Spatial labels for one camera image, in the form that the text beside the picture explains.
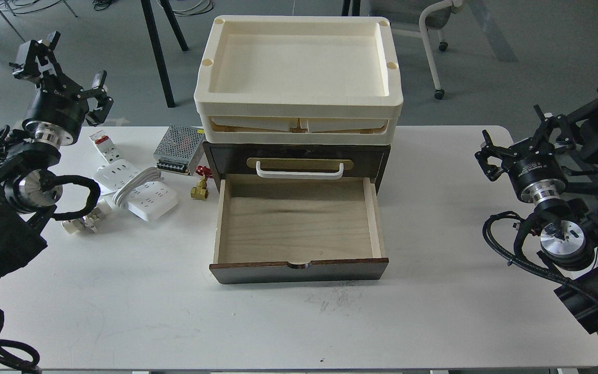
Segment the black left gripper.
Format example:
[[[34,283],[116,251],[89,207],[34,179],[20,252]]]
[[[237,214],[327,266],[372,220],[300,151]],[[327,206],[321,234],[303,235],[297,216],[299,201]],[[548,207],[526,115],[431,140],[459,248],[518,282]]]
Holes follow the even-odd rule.
[[[71,78],[61,76],[62,69],[54,55],[59,39],[60,32],[54,31],[43,40],[26,41],[19,46],[15,62],[9,64],[14,78],[29,81],[36,87],[23,129],[36,142],[55,147],[74,144],[85,117],[89,126],[103,124],[114,104],[105,85],[107,71],[97,72],[88,90],[81,90]],[[95,109],[88,111],[88,99],[97,100]]]

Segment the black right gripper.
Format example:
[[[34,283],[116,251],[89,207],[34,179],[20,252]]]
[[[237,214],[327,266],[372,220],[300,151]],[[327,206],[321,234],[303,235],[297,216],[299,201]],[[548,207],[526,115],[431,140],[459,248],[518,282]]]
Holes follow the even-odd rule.
[[[474,155],[489,181],[496,181],[507,173],[517,198],[526,203],[558,198],[566,190],[567,180],[555,159],[555,146],[551,142],[553,131],[560,131],[555,139],[558,145],[567,150],[576,147],[574,125],[567,116],[546,116],[539,105],[534,105],[533,109],[541,123],[530,139],[504,148],[494,145],[491,135],[483,130],[484,142]],[[489,163],[489,158],[499,159],[500,166]]]

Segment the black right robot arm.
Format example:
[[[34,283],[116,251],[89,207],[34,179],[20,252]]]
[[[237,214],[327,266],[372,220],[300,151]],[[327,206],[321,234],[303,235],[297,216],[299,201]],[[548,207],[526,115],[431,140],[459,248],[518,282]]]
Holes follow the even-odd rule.
[[[590,334],[598,332],[598,97],[567,115],[534,107],[534,134],[496,146],[486,130],[475,153],[484,175],[508,175],[517,199],[534,205],[491,215],[485,242],[507,265],[558,284],[554,293]]]

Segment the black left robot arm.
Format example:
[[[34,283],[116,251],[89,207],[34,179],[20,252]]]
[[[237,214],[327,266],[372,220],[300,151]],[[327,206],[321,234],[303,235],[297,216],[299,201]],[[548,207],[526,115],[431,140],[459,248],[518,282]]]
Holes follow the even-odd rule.
[[[0,279],[26,266],[47,242],[41,233],[50,219],[79,219],[97,206],[101,189],[92,179],[57,176],[60,147],[74,144],[81,126],[97,126],[113,106],[98,72],[84,89],[63,73],[55,57],[60,33],[19,47],[14,78],[35,85],[21,129],[0,128]]]

